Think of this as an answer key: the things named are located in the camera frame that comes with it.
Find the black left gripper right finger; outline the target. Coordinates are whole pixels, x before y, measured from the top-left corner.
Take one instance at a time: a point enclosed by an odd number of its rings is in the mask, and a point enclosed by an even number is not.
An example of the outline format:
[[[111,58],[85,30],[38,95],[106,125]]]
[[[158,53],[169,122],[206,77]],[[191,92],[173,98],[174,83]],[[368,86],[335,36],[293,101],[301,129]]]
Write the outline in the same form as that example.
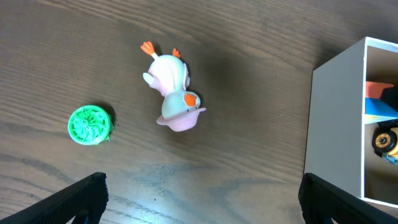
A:
[[[313,173],[303,175],[298,199],[305,223],[397,224],[397,218]]]

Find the yellow grey toy truck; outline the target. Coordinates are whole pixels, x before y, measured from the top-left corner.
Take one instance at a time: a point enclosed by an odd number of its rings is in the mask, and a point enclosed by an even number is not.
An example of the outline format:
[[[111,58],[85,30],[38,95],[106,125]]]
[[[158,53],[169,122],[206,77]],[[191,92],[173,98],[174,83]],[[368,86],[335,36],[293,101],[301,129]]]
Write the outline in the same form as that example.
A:
[[[397,166],[397,127],[379,126],[373,133],[371,144],[379,157]]]

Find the colourful puzzle cube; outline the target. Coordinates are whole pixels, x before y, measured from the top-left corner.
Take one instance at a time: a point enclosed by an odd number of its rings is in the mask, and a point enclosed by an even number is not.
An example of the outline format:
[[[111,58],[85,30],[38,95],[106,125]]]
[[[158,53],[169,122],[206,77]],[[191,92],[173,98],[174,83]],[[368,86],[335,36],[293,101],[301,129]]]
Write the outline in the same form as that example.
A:
[[[390,83],[366,82],[365,124],[397,119],[397,111],[381,100],[382,92],[392,87]]]

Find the white pink duck toy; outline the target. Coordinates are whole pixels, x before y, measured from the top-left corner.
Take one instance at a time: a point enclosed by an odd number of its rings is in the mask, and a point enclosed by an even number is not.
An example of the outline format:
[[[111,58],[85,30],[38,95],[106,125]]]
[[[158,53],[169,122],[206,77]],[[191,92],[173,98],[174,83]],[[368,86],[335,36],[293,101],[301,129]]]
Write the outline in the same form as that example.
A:
[[[181,60],[180,52],[173,49],[170,55],[157,55],[150,41],[144,42],[141,50],[154,59],[148,71],[142,75],[143,79],[164,97],[157,124],[168,126],[175,132],[193,128],[199,114],[206,109],[201,107],[200,97],[188,91],[188,67]]]

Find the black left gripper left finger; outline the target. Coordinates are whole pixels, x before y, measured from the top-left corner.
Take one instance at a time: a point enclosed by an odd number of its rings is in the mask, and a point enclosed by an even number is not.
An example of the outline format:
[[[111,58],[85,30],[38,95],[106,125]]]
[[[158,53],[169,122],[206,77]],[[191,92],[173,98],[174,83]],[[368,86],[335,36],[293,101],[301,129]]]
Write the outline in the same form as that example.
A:
[[[106,174],[95,172],[2,219],[1,224],[99,223],[108,201]]]

